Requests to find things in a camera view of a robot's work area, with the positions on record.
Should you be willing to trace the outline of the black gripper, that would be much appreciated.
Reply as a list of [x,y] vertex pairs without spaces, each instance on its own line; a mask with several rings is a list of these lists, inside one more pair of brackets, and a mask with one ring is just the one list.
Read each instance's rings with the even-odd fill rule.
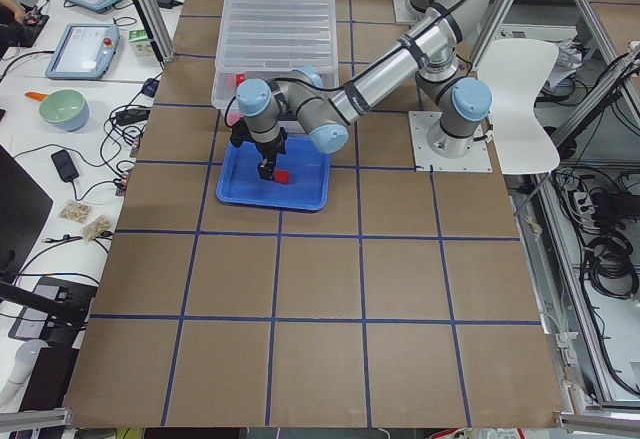
[[286,154],[286,134],[279,133],[275,139],[266,143],[257,142],[255,146],[263,158],[258,164],[259,177],[263,180],[273,180],[277,157]]

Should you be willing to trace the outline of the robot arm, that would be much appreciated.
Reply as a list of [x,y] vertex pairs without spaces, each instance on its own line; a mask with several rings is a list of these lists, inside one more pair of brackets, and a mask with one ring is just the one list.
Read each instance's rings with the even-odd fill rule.
[[348,141],[349,126],[389,96],[408,78],[441,110],[429,130],[431,149],[457,158],[471,144],[492,104],[489,87],[458,69],[457,45],[478,24],[489,0],[409,0],[422,18],[394,46],[335,89],[324,90],[318,76],[294,70],[282,78],[244,80],[237,88],[240,119],[231,127],[230,143],[251,143],[261,154],[260,178],[275,177],[285,153],[287,134],[279,122],[296,120],[316,149],[333,154]]

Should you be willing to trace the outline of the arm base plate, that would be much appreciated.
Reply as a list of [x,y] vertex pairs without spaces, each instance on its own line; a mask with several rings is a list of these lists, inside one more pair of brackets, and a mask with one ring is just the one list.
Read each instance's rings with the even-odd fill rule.
[[415,169],[421,172],[491,173],[481,124],[476,124],[472,136],[453,138],[441,129],[440,116],[437,111],[408,113]]

